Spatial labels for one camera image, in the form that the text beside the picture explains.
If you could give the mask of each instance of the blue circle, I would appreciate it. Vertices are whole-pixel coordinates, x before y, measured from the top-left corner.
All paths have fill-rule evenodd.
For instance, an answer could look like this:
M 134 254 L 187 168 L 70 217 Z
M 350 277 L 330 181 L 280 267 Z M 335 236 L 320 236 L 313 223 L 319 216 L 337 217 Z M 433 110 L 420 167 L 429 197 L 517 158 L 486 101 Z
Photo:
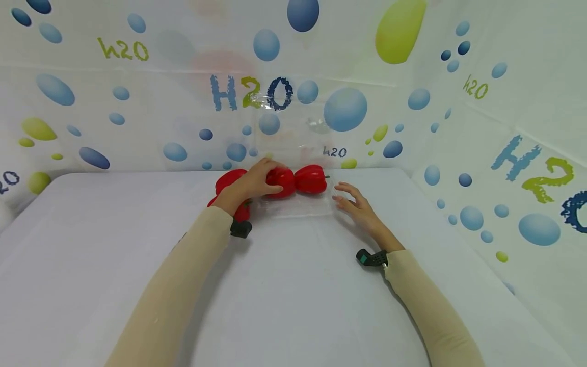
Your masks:
M 266 113 L 259 119 L 259 130 L 265 135 L 277 133 L 280 126 L 279 118 L 275 113 Z
M 494 79 L 501 78 L 508 70 L 508 65 L 505 62 L 497 63 L 491 71 L 491 76 Z
M 461 210 L 461 223 L 466 229 L 477 231 L 483 227 L 483 214 L 475 207 L 464 207 Z
M 471 49 L 471 42 L 469 41 L 462 41 L 461 44 L 458 46 L 457 52 L 459 55 L 465 55 Z
M 253 40 L 253 51 L 263 61 L 271 61 L 279 54 L 279 38 L 269 29 L 261 29 Z
M 528 214 L 520 219 L 518 230 L 528 242 L 538 246 L 550 246 L 561 237 L 558 224 L 540 213 Z
M 67 130 L 75 136 L 82 136 L 82 133 L 75 126 L 68 125 Z
M 108 161 L 108 158 L 106 158 L 104 154 L 92 148 L 81 147 L 79 149 L 79 157 L 94 167 L 98 167 L 103 170 L 110 168 L 110 161 Z
M 41 23 L 39 24 L 39 32 L 41 35 L 51 43 L 61 43 L 63 41 L 63 37 L 61 37 L 61 32 L 55 26 L 49 23 Z
M 31 24 L 33 24 L 31 17 L 22 9 L 12 8 L 11 13 L 14 19 L 23 26 L 29 27 Z
M 118 126 L 123 125 L 125 121 L 124 116 L 116 112 L 109 114 L 108 118 L 110 119 L 110 122 Z
M 202 140 L 210 140 L 213 136 L 214 134 L 212 134 L 212 131 L 210 131 L 209 129 L 200 130 L 200 139 Z
M 410 97 L 407 99 L 407 105 L 409 108 L 413 110 L 421 110 L 422 108 L 428 106 L 430 102 L 430 92 L 428 89 L 418 88 L 414 90 L 410 94 Z
M 440 54 L 440 59 L 442 61 L 446 61 L 448 59 L 450 59 L 450 56 L 452 56 L 452 52 L 450 52 L 450 50 L 444 50 L 441 54 Z
M 127 18 L 127 21 L 129 22 L 132 30 L 137 33 L 143 33 L 147 29 L 147 25 L 145 24 L 143 17 L 139 14 L 130 14 Z
M 470 27 L 471 27 L 471 25 L 469 24 L 469 22 L 467 22 L 467 21 L 460 22 L 457 25 L 457 29 L 456 29 L 457 36 L 461 37 L 461 36 L 464 36 L 465 34 L 467 34 Z
M 510 214 L 510 208 L 503 204 L 496 205 L 493 211 L 499 218 L 506 218 Z
M 163 155 L 165 158 L 181 162 L 187 159 L 187 151 L 178 143 L 167 143 L 163 147 Z
M 493 233 L 489 231 L 482 231 L 481 232 L 481 240 L 485 243 L 492 243 L 493 242 Z
M 122 86 L 114 87 L 112 94 L 118 100 L 127 100 L 130 98 L 129 90 Z
M 289 24 L 298 32 L 307 32 L 318 21 L 320 5 L 318 0 L 289 0 Z
M 51 13 L 51 3 L 49 0 L 26 0 L 31 8 L 41 14 Z
M 318 98 L 318 84 L 313 80 L 306 80 L 298 87 L 298 101 L 309 105 Z
M 247 148 L 239 143 L 232 143 L 226 148 L 228 158 L 241 162 L 247 156 Z
M 431 164 L 424 171 L 424 181 L 430 186 L 436 185 L 440 181 L 440 170 Z
M 454 73 L 458 69 L 458 60 L 452 60 L 446 66 L 446 69 L 449 73 Z
M 397 140 L 392 140 L 383 148 L 383 156 L 385 158 L 395 158 L 402 153 L 402 150 L 402 144 Z
M 461 173 L 458 177 L 458 183 L 463 187 L 469 187 L 473 183 L 473 179 L 468 173 Z
M 334 131 L 347 132 L 363 122 L 367 115 L 367 99 L 355 88 L 341 88 L 324 105 L 324 121 Z
M 71 88 L 53 75 L 39 74 L 36 83 L 47 98 L 59 105 L 71 106 L 75 102 Z

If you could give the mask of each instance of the beige sleeve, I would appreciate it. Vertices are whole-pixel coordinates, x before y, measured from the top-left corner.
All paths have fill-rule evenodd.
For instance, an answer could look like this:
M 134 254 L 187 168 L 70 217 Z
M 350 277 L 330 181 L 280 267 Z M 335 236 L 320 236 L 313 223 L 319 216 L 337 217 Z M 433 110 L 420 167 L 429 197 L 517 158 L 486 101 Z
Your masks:
M 163 261 L 126 324 L 106 367 L 171 367 L 200 289 L 228 244 L 232 217 L 204 209 Z
M 413 254 L 395 251 L 387 260 L 385 277 L 416 322 L 432 367 L 484 367 L 475 340 Z

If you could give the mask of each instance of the bell pepper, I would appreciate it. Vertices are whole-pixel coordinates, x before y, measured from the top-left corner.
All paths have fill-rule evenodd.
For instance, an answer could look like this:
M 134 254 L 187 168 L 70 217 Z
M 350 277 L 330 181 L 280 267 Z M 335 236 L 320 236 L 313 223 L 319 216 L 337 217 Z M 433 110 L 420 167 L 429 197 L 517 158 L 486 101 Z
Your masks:
M 222 177 L 216 181 L 216 195 L 220 194 L 220 191 L 224 190 L 226 186 L 230 186 L 240 179 L 247 173 L 247 170 L 238 169 L 226 172 Z
M 295 173 L 295 188 L 301 193 L 320 194 L 326 190 L 327 178 L 321 166 L 310 164 Z
M 289 168 L 277 167 L 267 174 L 265 179 L 267 185 L 281 186 L 284 189 L 276 194 L 269 194 L 270 198 L 284 198 L 292 195 L 295 192 L 295 177 L 292 170 Z

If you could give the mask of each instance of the white table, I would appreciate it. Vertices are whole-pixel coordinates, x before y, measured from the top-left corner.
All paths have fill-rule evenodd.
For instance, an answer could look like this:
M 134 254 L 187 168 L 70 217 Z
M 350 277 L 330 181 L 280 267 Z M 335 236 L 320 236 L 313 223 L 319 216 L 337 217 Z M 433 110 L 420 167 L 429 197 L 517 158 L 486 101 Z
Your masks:
M 71 174 L 0 235 L 2 366 L 101 367 L 143 288 L 222 172 Z M 487 366 L 573 366 L 398 169 L 358 186 L 476 339 Z M 179 366 L 427 366 L 423 344 L 340 214 L 253 218 L 204 286 Z

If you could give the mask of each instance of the printed backdrop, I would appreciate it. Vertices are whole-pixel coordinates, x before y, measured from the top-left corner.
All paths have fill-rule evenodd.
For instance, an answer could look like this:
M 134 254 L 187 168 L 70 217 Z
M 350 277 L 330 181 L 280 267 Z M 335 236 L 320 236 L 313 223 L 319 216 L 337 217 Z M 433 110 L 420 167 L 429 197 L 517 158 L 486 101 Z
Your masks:
M 580 365 L 586 12 L 580 0 L 3 1 L 0 204 L 18 214 L 72 172 L 262 156 L 401 167 Z

